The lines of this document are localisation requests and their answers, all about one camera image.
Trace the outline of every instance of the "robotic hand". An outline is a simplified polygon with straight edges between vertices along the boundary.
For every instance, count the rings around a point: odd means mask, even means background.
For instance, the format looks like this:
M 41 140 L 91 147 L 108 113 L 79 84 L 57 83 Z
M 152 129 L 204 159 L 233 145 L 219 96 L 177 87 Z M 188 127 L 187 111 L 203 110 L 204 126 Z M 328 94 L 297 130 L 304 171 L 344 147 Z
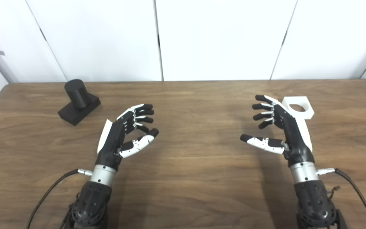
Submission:
M 266 103 L 254 104 L 254 110 L 264 109 L 266 112 L 253 116 L 254 120 L 266 118 L 260 125 L 264 129 L 270 124 L 283 129 L 285 140 L 241 135 L 240 139 L 250 145 L 268 152 L 283 154 L 288 160 L 292 172 L 296 196 L 299 199 L 299 229 L 309 227 L 327 227 L 337 224 L 337 228 L 346 229 L 344 219 L 339 210 L 327 196 L 324 183 L 318 175 L 331 171 L 316 171 L 309 130 L 302 117 L 293 114 L 282 103 L 266 95 L 256 95 L 255 99 Z
M 112 181 L 123 158 L 136 154 L 151 143 L 158 135 L 157 129 L 149 130 L 139 122 L 152 123 L 151 104 L 133 106 L 122 113 L 115 122 L 106 121 L 97 148 L 97 159 L 90 181 L 87 181 L 69 206 L 69 211 L 61 229 L 73 229 L 74 224 L 95 226 L 96 229 L 107 227 L 107 203 L 111 197 Z M 146 135 L 137 140 L 124 142 L 125 135 L 134 129 L 140 129 Z

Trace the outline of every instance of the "black cable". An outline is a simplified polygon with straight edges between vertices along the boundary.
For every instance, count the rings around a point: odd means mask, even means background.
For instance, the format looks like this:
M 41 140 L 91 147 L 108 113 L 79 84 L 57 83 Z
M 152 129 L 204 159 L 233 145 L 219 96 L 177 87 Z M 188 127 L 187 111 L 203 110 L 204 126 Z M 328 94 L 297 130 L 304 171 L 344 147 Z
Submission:
M 69 177 L 71 175 L 77 174 L 78 173 L 78 169 L 72 170 L 70 172 L 67 172 L 66 174 L 64 174 L 61 178 L 59 178 L 54 184 L 52 184 L 52 186 L 48 189 L 48 191 L 43 195 L 43 197 L 39 200 L 39 203 L 37 203 L 35 209 L 33 210 L 33 212 L 31 213 L 29 220 L 28 220 L 28 224 L 26 225 L 26 229 L 29 229 L 31 227 L 31 223 L 33 220 L 33 217 L 35 216 L 35 213 L 37 211 L 37 209 L 40 207 L 40 205 L 42 204 L 42 202 L 46 199 L 46 197 L 48 196 L 48 194 L 52 191 L 52 189 L 60 183 L 60 181 L 62 181 L 64 178 Z
M 366 200 L 363 197 L 360 190 L 358 189 L 358 187 L 354 184 L 353 180 L 351 180 L 351 178 L 347 174 L 345 174 L 343 171 L 341 171 L 339 169 L 335 169 L 335 173 L 337 173 L 338 175 L 344 177 L 344 179 L 346 179 L 353 186 L 353 188 L 356 190 L 357 194 L 360 196 L 360 199 L 362 200 L 362 203 L 364 204 L 364 206 L 366 208 Z

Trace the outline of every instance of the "wooden table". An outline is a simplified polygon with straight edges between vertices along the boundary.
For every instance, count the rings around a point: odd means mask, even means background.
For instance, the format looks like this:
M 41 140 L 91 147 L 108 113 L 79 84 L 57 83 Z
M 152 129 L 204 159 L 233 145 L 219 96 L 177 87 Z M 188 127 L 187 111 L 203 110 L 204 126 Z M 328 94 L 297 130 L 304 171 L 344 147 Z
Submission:
M 63 83 L 9 84 L 0 93 L 0 229 L 22 229 L 58 177 L 93 169 L 106 119 L 127 108 L 154 105 L 149 128 L 160 134 L 122 161 L 109 203 L 110 228 L 295 229 L 296 196 L 286 160 L 240 141 L 240 135 L 283 138 L 259 130 L 256 94 L 308 96 L 307 120 L 317 168 L 349 174 L 366 198 L 366 80 L 86 83 L 102 105 L 77 126 L 58 117 L 68 103 Z M 135 131 L 128 139 L 140 136 Z M 67 205 L 88 178 L 65 179 L 32 224 L 58 229 Z M 366 228 L 366 210 L 343 178 L 334 203 L 350 229 Z

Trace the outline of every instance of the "black block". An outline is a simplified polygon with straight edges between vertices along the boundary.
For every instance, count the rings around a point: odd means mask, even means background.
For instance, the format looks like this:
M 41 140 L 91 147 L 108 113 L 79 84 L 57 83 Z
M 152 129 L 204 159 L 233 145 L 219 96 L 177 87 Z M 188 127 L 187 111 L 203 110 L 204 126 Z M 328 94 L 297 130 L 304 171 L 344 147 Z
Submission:
M 70 102 L 58 112 L 59 116 L 71 125 L 77 125 L 101 104 L 100 99 L 95 95 L 88 93 L 88 96 L 91 99 L 91 103 L 86 108 L 76 108 L 73 103 Z
M 87 92 L 81 80 L 68 81 L 64 89 L 71 102 L 63 107 L 58 114 L 63 120 L 73 126 L 81 122 L 81 120 L 101 104 L 98 97 Z

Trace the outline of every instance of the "silver connector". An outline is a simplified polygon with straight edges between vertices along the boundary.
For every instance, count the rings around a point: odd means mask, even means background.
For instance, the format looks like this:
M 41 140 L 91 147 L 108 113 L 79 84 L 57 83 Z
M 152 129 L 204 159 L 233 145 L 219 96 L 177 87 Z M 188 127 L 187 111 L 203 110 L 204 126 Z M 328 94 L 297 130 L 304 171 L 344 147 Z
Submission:
M 84 175 L 89 176 L 89 177 L 91 177 L 93 175 L 92 171 L 82 170 L 82 169 L 78 169 L 78 173 L 84 174 Z
M 336 170 L 334 168 L 326 168 L 326 169 L 319 169 L 315 173 L 319 176 L 335 172 Z

